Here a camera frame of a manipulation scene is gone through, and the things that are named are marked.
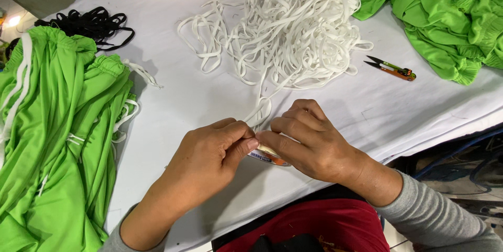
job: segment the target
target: person's right hand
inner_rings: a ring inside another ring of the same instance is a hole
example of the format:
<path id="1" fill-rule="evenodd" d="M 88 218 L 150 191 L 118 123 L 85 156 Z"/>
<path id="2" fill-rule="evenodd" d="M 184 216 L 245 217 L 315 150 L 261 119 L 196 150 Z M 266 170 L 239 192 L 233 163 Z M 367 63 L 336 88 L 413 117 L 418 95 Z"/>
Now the person's right hand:
<path id="1" fill-rule="evenodd" d="M 271 131 L 256 136 L 296 169 L 325 182 L 345 185 L 357 179 L 370 159 L 346 142 L 315 100 L 296 100 L 271 121 Z"/>

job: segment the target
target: gray sleeve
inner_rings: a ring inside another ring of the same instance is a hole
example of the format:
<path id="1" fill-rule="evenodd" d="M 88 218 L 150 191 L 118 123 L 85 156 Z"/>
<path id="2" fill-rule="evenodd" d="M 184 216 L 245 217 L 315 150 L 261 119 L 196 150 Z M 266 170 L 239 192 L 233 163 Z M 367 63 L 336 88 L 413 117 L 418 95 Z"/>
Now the gray sleeve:
<path id="1" fill-rule="evenodd" d="M 108 240 L 103 244 L 103 247 L 101 247 L 98 252 L 138 252 L 138 250 L 129 248 L 121 238 L 120 234 L 120 228 L 122 225 L 122 222 L 124 219 L 131 213 L 131 211 L 136 207 L 137 204 L 135 204 L 133 207 L 129 209 L 129 211 L 126 213 L 126 215 L 122 218 L 120 223 L 115 227 L 115 229 L 112 231 L 110 234 L 110 237 Z M 146 252 L 163 252 L 164 248 L 166 246 L 166 239 L 165 237 L 156 247 L 146 251 Z"/>
<path id="2" fill-rule="evenodd" d="M 503 242 L 478 217 L 401 173 L 403 189 L 376 211 L 423 251 L 503 251 Z"/>

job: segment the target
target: white tablecloth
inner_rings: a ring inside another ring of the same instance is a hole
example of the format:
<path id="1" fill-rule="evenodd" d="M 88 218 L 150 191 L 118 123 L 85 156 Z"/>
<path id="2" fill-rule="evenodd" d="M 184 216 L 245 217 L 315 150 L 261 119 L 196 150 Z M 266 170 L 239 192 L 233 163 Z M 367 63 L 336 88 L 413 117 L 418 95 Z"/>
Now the white tablecloth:
<path id="1" fill-rule="evenodd" d="M 176 33 L 180 20 L 208 10 L 200 7 L 206 1 L 78 0 L 64 11 L 104 6 L 111 13 L 124 12 L 136 36 L 117 53 L 144 66 L 165 86 L 157 90 L 138 75 L 132 76 L 142 110 L 127 127 L 126 142 L 118 147 L 108 230 L 161 175 L 187 131 L 226 117 L 243 119 L 255 106 L 257 87 L 239 81 L 229 57 L 224 56 L 217 70 L 204 75 L 199 71 L 200 60 Z M 470 86 L 442 80 L 412 48 L 403 23 L 392 15 L 389 5 L 370 19 L 353 23 L 363 39 L 375 44 L 372 51 L 352 53 L 351 62 L 359 73 L 344 74 L 320 89 L 281 91 L 272 99 L 273 115 L 286 111 L 295 99 L 313 98 L 349 143 L 378 161 L 410 155 L 503 122 L 501 70 L 483 67 Z M 120 43 L 126 34 L 111 42 Z M 410 68 L 418 79 L 407 82 L 370 67 L 363 63 L 366 54 Z M 267 86 L 269 92 L 273 90 L 272 84 Z M 200 245 L 325 186 L 293 167 L 247 157 L 228 188 L 175 223 L 167 251 Z"/>

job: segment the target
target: red shirt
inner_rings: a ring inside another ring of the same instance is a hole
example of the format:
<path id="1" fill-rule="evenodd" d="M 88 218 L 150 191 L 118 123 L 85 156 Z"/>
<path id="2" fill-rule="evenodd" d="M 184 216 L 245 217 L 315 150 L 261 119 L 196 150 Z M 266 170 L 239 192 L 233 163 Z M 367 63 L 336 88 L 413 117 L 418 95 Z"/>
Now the red shirt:
<path id="1" fill-rule="evenodd" d="M 293 205 L 217 252 L 248 251 L 262 234 L 277 243 L 303 233 L 316 237 L 329 252 L 389 252 L 376 211 L 368 203 L 353 199 L 315 200 Z"/>

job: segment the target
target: thread snips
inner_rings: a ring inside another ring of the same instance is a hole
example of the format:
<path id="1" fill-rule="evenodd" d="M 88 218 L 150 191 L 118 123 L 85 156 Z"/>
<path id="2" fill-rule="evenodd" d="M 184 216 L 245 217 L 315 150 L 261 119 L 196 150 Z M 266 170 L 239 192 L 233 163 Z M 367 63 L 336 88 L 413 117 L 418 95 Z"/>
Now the thread snips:
<path id="1" fill-rule="evenodd" d="M 367 56 L 367 57 L 374 61 L 374 62 L 363 61 L 370 66 L 373 66 L 377 69 L 381 69 L 382 71 L 387 72 L 389 74 L 392 74 L 396 77 L 400 77 L 403 80 L 414 81 L 414 79 L 415 79 L 415 74 L 412 73 L 412 70 L 410 70 L 408 68 L 400 68 L 396 65 L 393 65 L 389 62 L 385 62 L 385 61 L 380 60 L 378 58 L 374 58 L 371 56 Z"/>

